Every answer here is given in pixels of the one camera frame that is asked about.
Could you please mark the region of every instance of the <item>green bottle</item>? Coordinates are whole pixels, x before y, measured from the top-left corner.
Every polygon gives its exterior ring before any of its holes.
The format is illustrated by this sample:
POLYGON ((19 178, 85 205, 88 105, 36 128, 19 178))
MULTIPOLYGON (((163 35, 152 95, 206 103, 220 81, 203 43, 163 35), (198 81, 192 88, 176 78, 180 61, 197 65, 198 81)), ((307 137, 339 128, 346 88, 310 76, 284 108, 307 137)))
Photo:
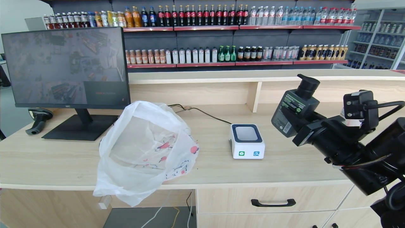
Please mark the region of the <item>green bottle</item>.
POLYGON ((236 61, 236 46, 232 46, 232 51, 231 51, 231 54, 230 54, 230 60, 231 60, 231 62, 236 61))
POLYGON ((220 51, 218 52, 218 62, 223 62, 225 59, 224 47, 220 46, 220 51))
POLYGON ((230 52, 229 52, 229 46, 226 46, 226 51, 225 51, 225 62, 230 61, 230 52))

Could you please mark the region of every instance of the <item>floor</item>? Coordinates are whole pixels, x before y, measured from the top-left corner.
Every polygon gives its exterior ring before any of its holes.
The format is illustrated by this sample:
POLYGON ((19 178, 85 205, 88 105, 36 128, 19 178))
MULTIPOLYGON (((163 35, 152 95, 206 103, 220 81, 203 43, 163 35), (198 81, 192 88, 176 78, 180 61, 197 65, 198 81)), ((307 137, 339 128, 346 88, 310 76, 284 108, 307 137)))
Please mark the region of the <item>floor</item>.
MULTIPOLYGON (((32 119, 27 108, 16 108, 14 106, 14 97, 11 87, 0 87, 0 129, 3 131, 4 135, 6 137, 10 136, 31 122, 32 119)), ((155 215, 157 210, 158 208, 113 209, 104 228, 141 228, 145 222, 155 215)), ((156 218, 144 228, 196 228, 195 208, 193 208, 194 216, 190 218, 189 226, 187 226, 189 215, 188 208, 179 207, 179 210, 180 213, 177 216, 174 226, 173 222, 177 210, 173 207, 164 207, 160 210, 156 218)), ((0 222, 0 228, 7 227, 0 222)))

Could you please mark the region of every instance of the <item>white cable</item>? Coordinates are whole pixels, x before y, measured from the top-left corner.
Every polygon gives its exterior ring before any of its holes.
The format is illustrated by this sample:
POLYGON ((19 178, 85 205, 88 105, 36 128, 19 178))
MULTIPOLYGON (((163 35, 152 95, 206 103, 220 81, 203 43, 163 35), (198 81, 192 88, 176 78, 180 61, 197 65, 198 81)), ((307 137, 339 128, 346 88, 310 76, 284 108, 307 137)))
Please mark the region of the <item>white cable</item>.
POLYGON ((193 210, 193 196, 191 196, 191 206, 190 206, 190 214, 188 214, 187 228, 189 228, 189 223, 190 223, 190 217, 191 217, 191 211, 192 210, 193 210))
POLYGON ((162 207, 166 204, 167 200, 169 199, 170 193, 172 192, 172 190, 170 190, 169 194, 166 197, 166 200, 164 201, 163 205, 159 208, 159 210, 155 213, 155 216, 153 216, 151 219, 149 219, 149 221, 147 221, 141 228, 144 228, 150 221, 152 221, 159 213, 159 211, 162 209, 162 207))

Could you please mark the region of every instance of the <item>white plastic bag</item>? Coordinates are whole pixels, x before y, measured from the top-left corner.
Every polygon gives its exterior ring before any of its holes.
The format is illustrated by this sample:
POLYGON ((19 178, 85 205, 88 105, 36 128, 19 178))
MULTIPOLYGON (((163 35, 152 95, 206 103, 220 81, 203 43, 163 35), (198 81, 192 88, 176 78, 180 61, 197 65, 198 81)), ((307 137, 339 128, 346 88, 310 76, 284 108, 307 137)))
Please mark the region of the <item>white plastic bag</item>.
POLYGON ((163 103, 128 105, 100 142, 94 196, 116 195, 138 205, 166 180, 191 171, 198 144, 190 128, 163 103))

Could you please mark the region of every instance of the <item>monitor base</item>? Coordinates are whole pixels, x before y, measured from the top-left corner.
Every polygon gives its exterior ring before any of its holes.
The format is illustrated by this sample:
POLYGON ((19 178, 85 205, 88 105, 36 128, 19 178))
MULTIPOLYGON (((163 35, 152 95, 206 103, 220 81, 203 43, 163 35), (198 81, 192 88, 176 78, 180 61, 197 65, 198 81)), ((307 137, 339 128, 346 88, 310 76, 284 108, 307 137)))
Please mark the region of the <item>monitor base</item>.
POLYGON ((118 119, 118 116, 90 115, 86 109, 76 111, 78 115, 71 116, 42 138, 95 141, 118 119))

